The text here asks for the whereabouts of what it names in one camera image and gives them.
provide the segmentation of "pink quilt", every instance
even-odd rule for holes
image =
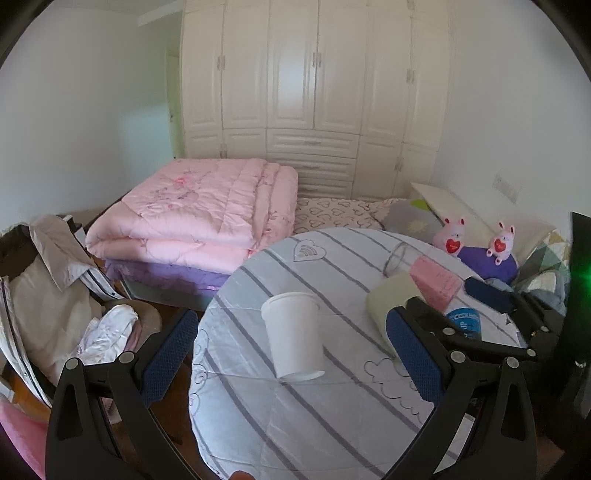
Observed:
[[[175,160],[111,206],[86,235],[99,258],[231,273],[290,236],[291,167],[250,160]]]

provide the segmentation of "pink box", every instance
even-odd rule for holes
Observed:
[[[408,273],[425,301],[441,313],[445,313],[463,283],[460,277],[424,255],[413,263]]]

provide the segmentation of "ceiling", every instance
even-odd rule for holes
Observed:
[[[79,7],[143,15],[173,0],[54,0],[56,7]]]

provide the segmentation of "pink bunny toy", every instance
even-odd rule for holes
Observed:
[[[443,228],[433,237],[433,246],[449,253],[453,257],[457,257],[464,246],[462,239],[466,230],[466,220],[462,217],[455,223],[451,223],[449,218],[446,218],[444,221],[445,225]]]
[[[499,222],[501,233],[491,238],[488,243],[486,256],[495,256],[495,265],[500,265],[511,256],[513,250],[513,241],[515,239],[515,227],[511,225],[508,230],[505,229],[503,222]]]

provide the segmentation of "white wardrobe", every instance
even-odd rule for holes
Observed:
[[[291,165],[302,196],[406,196],[433,171],[449,63],[446,0],[187,0],[187,156]]]

